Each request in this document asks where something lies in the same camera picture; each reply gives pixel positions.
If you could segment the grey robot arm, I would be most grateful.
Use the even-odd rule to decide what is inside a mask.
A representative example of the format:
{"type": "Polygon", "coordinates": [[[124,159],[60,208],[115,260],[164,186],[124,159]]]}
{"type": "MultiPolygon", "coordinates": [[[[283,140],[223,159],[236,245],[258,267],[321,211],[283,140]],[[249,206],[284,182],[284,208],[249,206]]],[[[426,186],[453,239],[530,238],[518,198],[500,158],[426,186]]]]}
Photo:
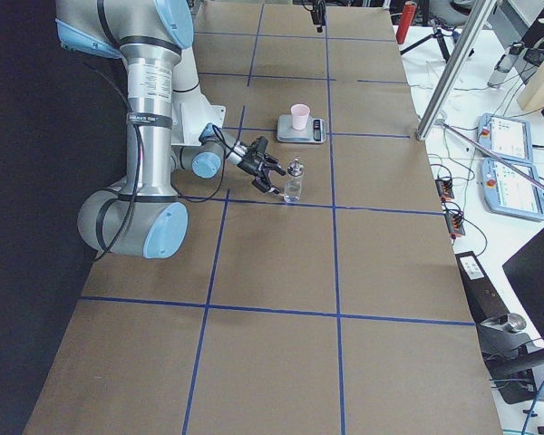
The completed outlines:
{"type": "Polygon", "coordinates": [[[60,1],[64,48],[123,62],[127,88],[125,176],[91,194],[78,216],[83,241],[101,254],[166,258],[186,236],[188,211],[171,183],[175,170],[209,179],[226,164],[264,193],[278,161],[267,141],[245,144],[223,131],[225,110],[202,93],[185,1],[60,1]]]}

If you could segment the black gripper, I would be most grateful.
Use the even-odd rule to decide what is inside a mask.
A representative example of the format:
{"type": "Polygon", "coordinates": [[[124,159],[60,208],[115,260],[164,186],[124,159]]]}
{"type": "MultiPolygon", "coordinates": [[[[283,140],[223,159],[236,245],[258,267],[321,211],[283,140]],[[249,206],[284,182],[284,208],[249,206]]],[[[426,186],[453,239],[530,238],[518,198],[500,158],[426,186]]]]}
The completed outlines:
{"type": "Polygon", "coordinates": [[[273,171],[284,177],[287,172],[282,168],[278,159],[266,154],[266,147],[254,145],[249,147],[239,162],[238,167],[253,177],[251,184],[262,193],[279,195],[280,190],[274,186],[269,177],[273,171]]]}
{"type": "MultiPolygon", "coordinates": [[[[309,10],[309,13],[311,14],[313,24],[325,24],[325,1],[311,0],[310,3],[311,3],[311,9],[309,10]]],[[[322,33],[323,26],[317,25],[316,31],[318,33],[322,33]]]]}

